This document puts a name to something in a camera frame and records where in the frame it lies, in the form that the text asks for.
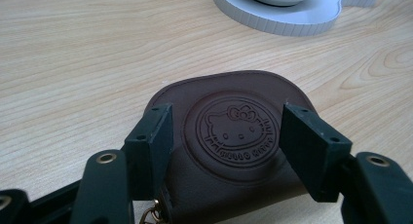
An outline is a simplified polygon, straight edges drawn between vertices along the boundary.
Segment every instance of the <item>light wood table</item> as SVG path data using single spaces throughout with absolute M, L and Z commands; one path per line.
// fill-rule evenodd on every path
M 243 26 L 212 0 L 0 0 L 0 189 L 30 200 L 119 149 L 150 97 L 183 79 L 266 70 L 300 87 L 353 154 L 413 177 L 413 0 L 345 8 L 314 37 Z M 148 203 L 135 203 L 137 218 Z M 342 223 L 302 196 L 223 223 Z

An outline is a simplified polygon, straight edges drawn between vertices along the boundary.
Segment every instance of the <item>circular embossed emblem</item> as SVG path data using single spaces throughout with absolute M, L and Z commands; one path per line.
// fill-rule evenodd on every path
M 211 94 L 187 115 L 185 147 L 199 165 L 221 178 L 260 180 L 278 150 L 276 116 L 281 116 L 279 110 L 256 95 Z

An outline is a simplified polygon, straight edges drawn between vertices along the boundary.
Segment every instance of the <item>white coaster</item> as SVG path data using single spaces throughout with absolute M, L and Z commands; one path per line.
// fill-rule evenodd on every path
M 330 29 L 342 7 L 372 7 L 376 0 L 306 0 L 291 7 L 255 0 L 214 2 L 231 19 L 257 30 L 282 36 L 313 36 Z

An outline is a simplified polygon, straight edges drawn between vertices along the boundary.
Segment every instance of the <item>embossed hello kitty logo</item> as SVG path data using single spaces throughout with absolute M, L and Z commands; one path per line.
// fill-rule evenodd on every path
M 274 152 L 275 123 L 258 103 L 236 102 L 237 105 L 226 105 L 228 107 L 222 111 L 217 110 L 225 103 L 217 103 L 204 112 L 199 122 L 199 136 L 206 151 L 219 162 L 227 166 L 253 167 Z

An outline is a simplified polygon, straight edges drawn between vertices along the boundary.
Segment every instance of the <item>brown leather pouch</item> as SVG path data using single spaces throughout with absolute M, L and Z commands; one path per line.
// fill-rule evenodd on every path
M 282 150 L 282 106 L 314 110 L 283 77 L 240 71 L 184 80 L 145 112 L 172 103 L 173 149 L 160 203 L 169 223 L 214 223 L 306 193 Z

